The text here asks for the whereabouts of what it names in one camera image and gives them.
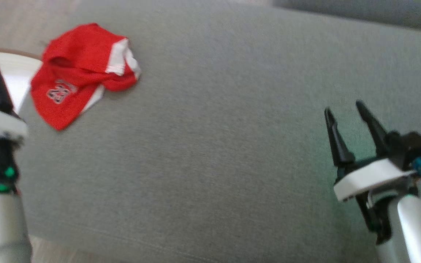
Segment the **gray fabric surface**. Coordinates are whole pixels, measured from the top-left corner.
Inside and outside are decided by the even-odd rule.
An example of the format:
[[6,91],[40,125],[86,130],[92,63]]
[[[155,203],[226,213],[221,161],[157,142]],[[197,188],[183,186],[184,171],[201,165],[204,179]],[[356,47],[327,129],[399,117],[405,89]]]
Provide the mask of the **gray fabric surface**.
[[277,7],[421,29],[421,0],[272,0]]
[[131,262],[374,262],[338,203],[323,110],[421,132],[421,32],[212,0],[83,2],[143,70],[56,132],[29,98],[17,158],[30,233]]

